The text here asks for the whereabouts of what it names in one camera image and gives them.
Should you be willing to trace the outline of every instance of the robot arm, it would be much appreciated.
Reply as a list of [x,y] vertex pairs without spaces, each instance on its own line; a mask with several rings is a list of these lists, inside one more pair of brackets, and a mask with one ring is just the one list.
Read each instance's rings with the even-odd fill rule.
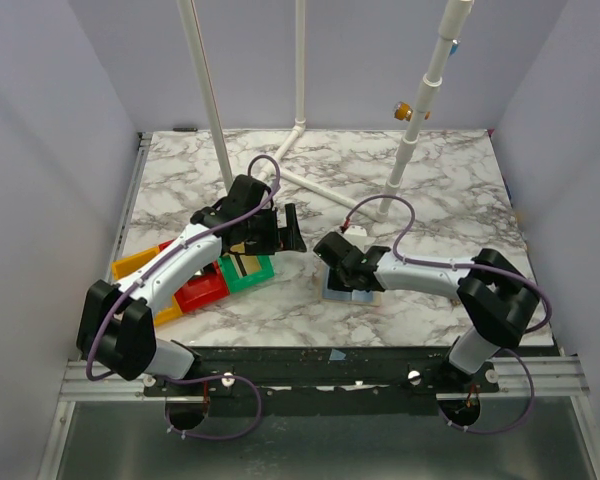
[[272,205],[228,228],[202,235],[244,216],[269,192],[270,188],[263,182],[246,175],[237,176],[227,197],[194,213],[182,233],[147,265],[117,284],[103,280],[93,284],[87,292],[76,342],[83,354],[86,356],[90,351],[115,302],[133,287],[106,327],[95,359],[126,380],[142,373],[184,378],[194,363],[195,354],[175,342],[156,339],[153,313],[160,311],[196,272],[230,252],[235,245],[244,244],[246,255],[307,251],[293,204],[285,205],[285,227],[278,227],[277,211]]
[[[436,268],[405,263],[388,247],[363,253],[337,232],[327,234],[314,252],[331,268],[329,288],[351,290],[414,290],[459,300],[473,327],[452,346],[440,373],[467,383],[501,348],[516,348],[531,321],[539,298],[522,283],[470,268]],[[481,264],[521,275],[499,252],[482,249],[473,258],[413,257],[443,264]]]

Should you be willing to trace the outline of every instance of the wall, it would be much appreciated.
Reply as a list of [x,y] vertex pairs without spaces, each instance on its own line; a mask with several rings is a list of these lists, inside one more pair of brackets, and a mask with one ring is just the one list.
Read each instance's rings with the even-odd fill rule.
[[0,0],[0,479],[35,478],[138,139],[65,0]]
[[[69,0],[140,130],[206,127],[176,2]],[[493,127],[566,0],[478,0],[429,128]],[[226,127],[288,127],[294,108],[293,0],[198,0]],[[402,129],[446,0],[307,2],[309,128]]]
[[600,423],[600,0],[570,0],[493,137]]

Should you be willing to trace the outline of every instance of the white pipe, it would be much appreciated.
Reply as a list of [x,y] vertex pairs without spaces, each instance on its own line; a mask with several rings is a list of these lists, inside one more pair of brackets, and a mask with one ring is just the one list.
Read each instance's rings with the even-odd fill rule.
[[[300,187],[304,187],[307,190],[311,190],[312,192],[317,193],[321,197],[333,200],[334,202],[339,203],[340,205],[344,205],[345,207],[353,208],[359,203],[359,200],[354,200],[353,198],[347,197],[346,195],[342,195],[341,193],[338,193],[329,187],[325,187],[320,183],[307,180],[305,177],[290,172],[286,168],[281,168],[280,173],[282,175],[282,178],[284,178],[285,180],[295,183]],[[366,215],[372,220],[378,220],[378,215],[376,214],[376,211],[372,208],[366,208],[363,206],[358,210],[358,212],[362,213],[363,215]]]
[[213,94],[213,86],[211,85],[211,76],[209,75],[209,66],[207,58],[204,54],[204,46],[202,44],[202,35],[200,33],[200,23],[198,22],[198,14],[194,0],[178,0],[178,8],[180,10],[180,19],[184,27],[184,33],[187,36],[187,44],[189,45],[189,53],[193,60],[193,65],[198,75],[198,83],[202,92],[204,107],[207,111],[209,119],[209,129],[213,138],[213,145],[218,156],[218,164],[222,173],[224,187],[229,191],[233,183],[233,174],[231,173],[231,163],[229,163],[229,155],[227,146],[224,143],[222,135],[222,125],[218,115],[218,106]]
[[[382,191],[385,195],[395,195],[400,188],[404,169],[411,160],[411,157],[413,157],[413,152],[416,149],[424,117],[431,108],[433,98],[442,84],[442,72],[449,59],[453,40],[460,35],[462,26],[469,12],[471,12],[472,5],[473,0],[449,0],[447,2],[440,27],[438,28],[440,38],[438,38],[436,48],[433,51],[427,73],[422,77],[422,81],[418,87],[415,107],[409,121],[409,126],[400,141],[398,151],[396,152],[396,162]],[[379,218],[387,218],[389,205],[391,205],[391,199],[382,199],[377,212]]]
[[306,0],[296,0],[296,126],[304,126],[304,79],[306,56]]
[[[280,163],[280,161],[282,160],[282,157],[284,157],[285,153],[287,153],[287,151],[291,148],[291,145],[293,145],[293,143],[302,136],[302,134],[304,133],[304,125],[302,126],[295,126],[293,127],[293,129],[291,130],[291,132],[289,133],[289,136],[287,137],[287,139],[282,142],[282,145],[280,145],[280,147],[278,148],[278,150],[276,150],[276,153],[273,154],[273,158],[275,159],[276,162]],[[266,163],[266,165],[264,167],[262,167],[262,170],[260,170],[260,173],[258,173],[258,176],[256,177],[258,180],[264,182],[267,177],[273,173],[273,165],[269,162]]]

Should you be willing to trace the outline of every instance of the marble table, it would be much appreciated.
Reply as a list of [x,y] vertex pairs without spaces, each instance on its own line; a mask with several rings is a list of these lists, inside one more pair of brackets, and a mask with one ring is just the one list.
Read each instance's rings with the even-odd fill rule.
[[[273,153],[287,133],[226,132],[234,175],[244,173],[255,155]],[[307,131],[283,166],[363,199],[380,192],[400,136],[401,132]],[[401,244],[403,252],[458,257],[489,246],[531,275],[485,131],[423,132],[401,193],[417,212],[414,228]],[[208,132],[155,133],[123,255],[174,238],[192,212],[224,194]],[[469,327],[462,306],[417,292],[385,292],[380,306],[322,300],[320,261],[311,249],[342,223],[348,210],[284,180],[276,201],[279,206],[297,205],[310,251],[275,255],[273,279],[159,327],[159,337],[215,346],[448,346]],[[367,228],[375,244],[390,245],[408,212],[396,203],[385,223],[374,224],[362,215],[353,220]],[[536,317],[543,315],[538,309]],[[552,345],[550,329],[527,335],[523,344]]]

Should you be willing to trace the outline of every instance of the gray floor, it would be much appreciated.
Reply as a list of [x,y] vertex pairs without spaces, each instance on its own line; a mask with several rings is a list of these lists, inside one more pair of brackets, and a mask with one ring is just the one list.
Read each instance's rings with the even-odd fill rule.
[[[524,400],[491,400],[476,427],[515,418]],[[499,436],[456,432],[437,417],[268,417],[251,435],[211,443],[166,433],[160,403],[77,406],[60,478],[594,478],[568,398],[539,399],[529,423]],[[227,433],[248,419],[210,419]]]

